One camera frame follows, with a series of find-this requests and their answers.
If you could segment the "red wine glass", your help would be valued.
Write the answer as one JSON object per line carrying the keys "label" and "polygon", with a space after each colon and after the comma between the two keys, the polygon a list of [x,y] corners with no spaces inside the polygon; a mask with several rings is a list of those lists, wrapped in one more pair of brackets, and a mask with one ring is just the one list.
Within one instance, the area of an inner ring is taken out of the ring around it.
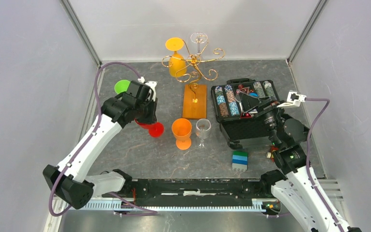
{"label": "red wine glass", "polygon": [[135,122],[143,129],[147,130],[151,137],[157,138],[164,133],[164,126],[162,123],[157,122],[154,124],[144,124],[135,120]]}

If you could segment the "green wine glass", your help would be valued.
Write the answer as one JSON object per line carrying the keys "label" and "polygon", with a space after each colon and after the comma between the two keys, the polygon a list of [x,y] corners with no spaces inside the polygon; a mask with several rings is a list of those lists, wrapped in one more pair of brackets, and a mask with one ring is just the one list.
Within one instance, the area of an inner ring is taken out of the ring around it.
{"label": "green wine glass", "polygon": [[118,81],[115,85],[114,85],[114,91],[116,94],[120,94],[122,92],[126,92],[129,85],[130,85],[131,81],[129,80],[120,80]]}

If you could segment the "orange wine glass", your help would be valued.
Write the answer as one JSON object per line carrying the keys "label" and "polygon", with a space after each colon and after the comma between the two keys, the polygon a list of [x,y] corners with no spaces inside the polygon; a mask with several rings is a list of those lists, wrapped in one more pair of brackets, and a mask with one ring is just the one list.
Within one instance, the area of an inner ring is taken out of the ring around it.
{"label": "orange wine glass", "polygon": [[176,146],[180,150],[187,150],[191,147],[192,124],[188,119],[179,118],[171,126],[171,131],[176,139]]}

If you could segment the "yellow wine glass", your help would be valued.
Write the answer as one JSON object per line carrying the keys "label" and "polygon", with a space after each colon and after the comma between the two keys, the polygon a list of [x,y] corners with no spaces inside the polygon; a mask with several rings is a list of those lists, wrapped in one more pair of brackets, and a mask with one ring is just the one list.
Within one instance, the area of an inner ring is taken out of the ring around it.
{"label": "yellow wine glass", "polygon": [[178,37],[172,37],[165,43],[166,48],[172,51],[168,61],[169,73],[172,77],[181,77],[186,73],[187,62],[179,51],[184,47],[185,42]]}

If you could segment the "clear wine glass front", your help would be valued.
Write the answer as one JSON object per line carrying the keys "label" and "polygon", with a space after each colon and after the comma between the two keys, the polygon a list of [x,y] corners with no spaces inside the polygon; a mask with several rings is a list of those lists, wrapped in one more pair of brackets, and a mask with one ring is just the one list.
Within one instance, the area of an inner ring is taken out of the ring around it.
{"label": "clear wine glass front", "polygon": [[200,139],[199,148],[204,148],[204,140],[210,135],[211,123],[208,119],[202,118],[196,122],[196,135]]}

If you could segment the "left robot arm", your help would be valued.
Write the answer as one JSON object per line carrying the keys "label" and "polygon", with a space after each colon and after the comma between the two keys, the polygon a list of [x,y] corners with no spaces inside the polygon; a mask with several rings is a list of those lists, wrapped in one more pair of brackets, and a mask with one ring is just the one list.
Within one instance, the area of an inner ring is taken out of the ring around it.
{"label": "left robot arm", "polygon": [[146,125],[157,122],[156,81],[130,81],[126,91],[106,100],[78,145],[57,165],[47,165],[43,176],[51,193],[73,209],[83,208],[94,196],[116,192],[127,197],[132,183],[112,171],[89,176],[88,171],[106,145],[132,121]]}

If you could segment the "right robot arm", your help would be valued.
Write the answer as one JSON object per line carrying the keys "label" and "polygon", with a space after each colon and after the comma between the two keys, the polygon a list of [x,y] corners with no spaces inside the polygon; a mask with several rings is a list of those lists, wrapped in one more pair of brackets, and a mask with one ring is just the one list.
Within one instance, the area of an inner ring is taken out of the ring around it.
{"label": "right robot arm", "polygon": [[[264,123],[269,140],[276,147],[272,152],[276,170],[260,178],[260,192],[275,197],[306,232],[359,232],[339,213],[318,181],[309,153],[313,128],[328,107],[326,98],[310,98],[289,92],[287,100],[255,97],[254,119]],[[284,109],[299,107],[303,102],[325,102],[310,127],[284,114]]]}

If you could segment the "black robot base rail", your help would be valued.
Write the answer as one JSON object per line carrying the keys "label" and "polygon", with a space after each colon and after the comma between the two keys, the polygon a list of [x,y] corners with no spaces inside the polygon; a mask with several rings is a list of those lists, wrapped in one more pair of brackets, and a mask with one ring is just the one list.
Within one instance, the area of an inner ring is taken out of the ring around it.
{"label": "black robot base rail", "polygon": [[252,200],[275,202],[259,179],[133,179],[118,194],[138,206],[250,206]]}

